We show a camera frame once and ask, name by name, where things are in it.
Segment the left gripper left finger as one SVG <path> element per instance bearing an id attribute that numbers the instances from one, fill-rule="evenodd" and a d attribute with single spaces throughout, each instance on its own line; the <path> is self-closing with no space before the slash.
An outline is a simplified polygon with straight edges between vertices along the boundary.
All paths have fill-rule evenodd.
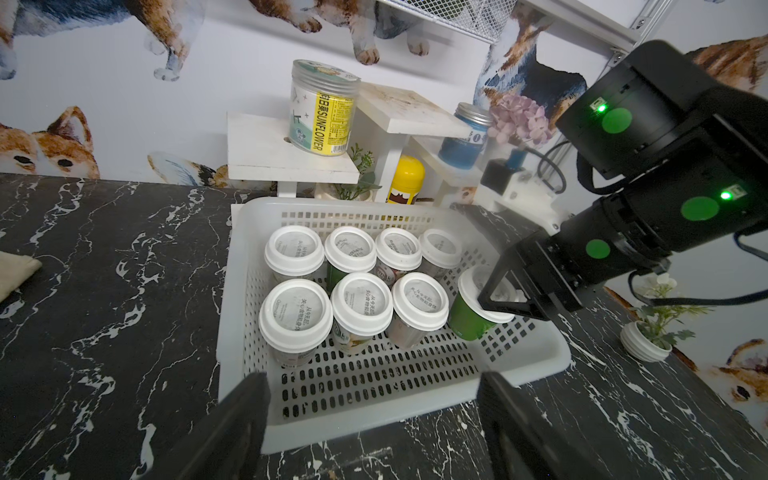
<path id="1" fill-rule="evenodd" d="M 267 374 L 248 375 L 144 475 L 146 479 L 252 479 L 271 399 Z"/>

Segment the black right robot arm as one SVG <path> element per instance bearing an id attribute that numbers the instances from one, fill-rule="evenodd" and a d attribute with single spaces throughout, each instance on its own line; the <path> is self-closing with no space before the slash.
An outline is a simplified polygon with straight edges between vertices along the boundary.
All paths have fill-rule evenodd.
<path id="1" fill-rule="evenodd" d="M 538 320 L 583 308 L 607 281 L 767 228 L 767 102 L 668 43 L 637 47 L 558 120 L 592 206 L 505 250 L 480 306 Z"/>

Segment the yogurt cup front row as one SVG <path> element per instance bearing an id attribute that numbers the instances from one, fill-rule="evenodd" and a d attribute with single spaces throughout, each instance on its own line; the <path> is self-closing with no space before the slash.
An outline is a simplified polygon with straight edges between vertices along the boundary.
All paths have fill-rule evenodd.
<path id="1" fill-rule="evenodd" d="M 484 310 L 478 302 L 478 296 L 492 271 L 493 268 L 488 265 L 475 265 L 465 270 L 458 278 L 458 294 L 451 307 L 447 324 L 465 341 L 479 340 L 491 328 L 515 319 L 512 313 Z"/>
<path id="2" fill-rule="evenodd" d="M 279 365 L 301 367 L 331 332 L 331 301 L 325 290 L 310 280 L 282 282 L 263 301 L 258 326 Z"/>
<path id="3" fill-rule="evenodd" d="M 376 261 L 376 244 L 363 230 L 343 226 L 333 230 L 324 242 L 327 260 L 327 292 L 350 273 L 370 273 Z"/>
<path id="4" fill-rule="evenodd" d="M 441 279 L 460 264 L 463 244 L 453 234 L 432 228 L 419 236 L 419 242 L 422 251 L 419 272 Z"/>

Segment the white plastic perforated basket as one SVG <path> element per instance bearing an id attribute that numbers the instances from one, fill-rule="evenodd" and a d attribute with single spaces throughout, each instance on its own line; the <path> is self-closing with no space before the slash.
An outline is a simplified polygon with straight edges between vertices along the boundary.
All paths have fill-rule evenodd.
<path id="1" fill-rule="evenodd" d="M 233 209 L 216 357 L 218 394 L 227 396 L 251 373 L 268 377 L 271 401 L 262 450 L 272 454 L 323 442 L 473 399 L 480 375 L 499 372 L 523 385 L 564 371 L 570 349 L 550 323 L 518 317 L 467 342 L 443 328 L 401 349 L 385 336 L 358 355 L 323 342 L 311 360 L 284 368 L 258 328 L 274 278 L 264 259 L 271 234 L 287 225 L 327 235 L 354 226 L 371 235 L 388 227 L 413 234 L 438 228 L 463 243 L 462 268 L 494 265 L 502 251 L 534 230 L 513 213 L 477 206 L 452 209 L 263 197 Z"/>

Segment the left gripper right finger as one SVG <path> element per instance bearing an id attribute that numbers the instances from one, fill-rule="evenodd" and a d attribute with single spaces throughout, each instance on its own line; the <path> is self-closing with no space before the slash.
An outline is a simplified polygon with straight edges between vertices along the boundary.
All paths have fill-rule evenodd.
<path id="1" fill-rule="evenodd" d="M 495 479 L 605 479 L 498 372 L 480 376 L 477 404 Z"/>

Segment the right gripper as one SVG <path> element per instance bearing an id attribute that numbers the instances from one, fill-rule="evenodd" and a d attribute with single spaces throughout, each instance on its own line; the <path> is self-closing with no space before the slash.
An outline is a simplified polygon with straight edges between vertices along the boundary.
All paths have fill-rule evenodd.
<path id="1" fill-rule="evenodd" d="M 671 251 L 623 197 L 602 197 L 551 236 L 540 229 L 500 256 L 480 306 L 493 312 L 551 320 L 585 307 L 608 280 L 660 272 Z"/>

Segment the yogurt cup row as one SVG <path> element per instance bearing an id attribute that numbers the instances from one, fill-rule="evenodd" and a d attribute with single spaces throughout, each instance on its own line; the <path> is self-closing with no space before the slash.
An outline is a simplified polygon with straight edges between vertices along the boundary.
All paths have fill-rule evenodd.
<path id="1" fill-rule="evenodd" d="M 419 236 L 419 242 L 422 251 L 419 272 L 441 279 L 460 264 L 463 244 L 453 234 L 432 228 Z"/>
<path id="2" fill-rule="evenodd" d="M 331 301 L 325 290 L 310 280 L 282 282 L 263 301 L 258 326 L 279 365 L 301 367 L 331 332 Z"/>
<path id="3" fill-rule="evenodd" d="M 423 259 L 419 239 L 401 228 L 387 228 L 376 237 L 376 264 L 373 274 L 388 287 L 416 271 Z"/>
<path id="4" fill-rule="evenodd" d="M 446 325 L 449 298 L 434 278 L 420 272 L 406 274 L 393 285 L 391 293 L 394 313 L 386 334 L 398 348 L 415 347 L 427 334 Z"/>
<path id="5" fill-rule="evenodd" d="M 488 265 L 475 265 L 465 270 L 458 278 L 458 294 L 451 307 L 447 324 L 465 341 L 479 340 L 491 328 L 515 319 L 512 313 L 484 310 L 478 302 L 478 296 L 492 271 L 493 268 Z"/>
<path id="6" fill-rule="evenodd" d="M 346 355 L 361 353 L 393 318 L 393 297 L 387 284 L 370 273 L 351 273 L 331 294 L 334 323 L 332 335 Z"/>
<path id="7" fill-rule="evenodd" d="M 264 259 L 276 283 L 293 279 L 310 279 L 325 262 L 320 236 L 308 227 L 284 226 L 270 236 Z"/>
<path id="8" fill-rule="evenodd" d="M 376 261 L 376 244 L 363 230 L 343 226 L 333 230 L 324 242 L 327 260 L 327 292 L 350 273 L 370 273 Z"/>

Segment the yogurt cup back row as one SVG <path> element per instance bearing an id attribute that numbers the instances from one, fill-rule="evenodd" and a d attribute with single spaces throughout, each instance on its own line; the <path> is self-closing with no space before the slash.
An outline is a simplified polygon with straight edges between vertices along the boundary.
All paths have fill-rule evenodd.
<path id="1" fill-rule="evenodd" d="M 388 287 L 416 271 L 423 259 L 419 239 L 401 228 L 387 228 L 376 237 L 376 264 L 373 274 Z"/>
<path id="2" fill-rule="evenodd" d="M 293 279 L 310 279 L 325 262 L 320 236 L 308 227 L 284 226 L 270 236 L 264 259 L 276 283 Z"/>
<path id="3" fill-rule="evenodd" d="M 415 347 L 427 334 L 446 325 L 449 298 L 434 278 L 420 272 L 406 274 L 393 285 L 391 293 L 394 313 L 386 334 L 398 348 Z"/>
<path id="4" fill-rule="evenodd" d="M 346 355 L 361 353 L 393 318 L 393 297 L 387 284 L 370 273 L 351 273 L 331 294 L 334 323 L 332 335 Z"/>

